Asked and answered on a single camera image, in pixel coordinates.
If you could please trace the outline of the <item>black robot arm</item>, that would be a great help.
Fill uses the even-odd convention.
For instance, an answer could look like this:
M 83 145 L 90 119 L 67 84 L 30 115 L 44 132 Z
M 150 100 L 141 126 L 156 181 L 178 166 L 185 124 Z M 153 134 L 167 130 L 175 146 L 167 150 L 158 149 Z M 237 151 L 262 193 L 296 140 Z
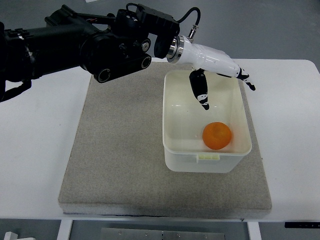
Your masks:
M 146 69 L 154 56 L 173 51 L 180 20 L 142 4 L 117 14 L 77 13 L 66 5 L 45 18 L 46 26 L 0 29 L 0 100 L 12 99 L 32 80 L 81 67 L 99 83 Z M 154 44 L 149 34 L 156 36 Z

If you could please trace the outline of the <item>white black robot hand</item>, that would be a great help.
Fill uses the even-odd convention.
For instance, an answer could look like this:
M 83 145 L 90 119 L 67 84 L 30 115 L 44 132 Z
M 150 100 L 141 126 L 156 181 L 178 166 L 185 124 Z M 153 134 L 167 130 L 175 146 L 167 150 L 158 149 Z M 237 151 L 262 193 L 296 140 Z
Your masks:
M 249 74 L 225 52 L 192 43 L 185 36 L 179 36 L 177 41 L 176 63 L 178 65 L 191 65 L 192 71 L 189 74 L 191 90 L 194 97 L 206 111 L 209 110 L 210 106 L 205 72 L 242 80 L 252 91 L 256 90 Z

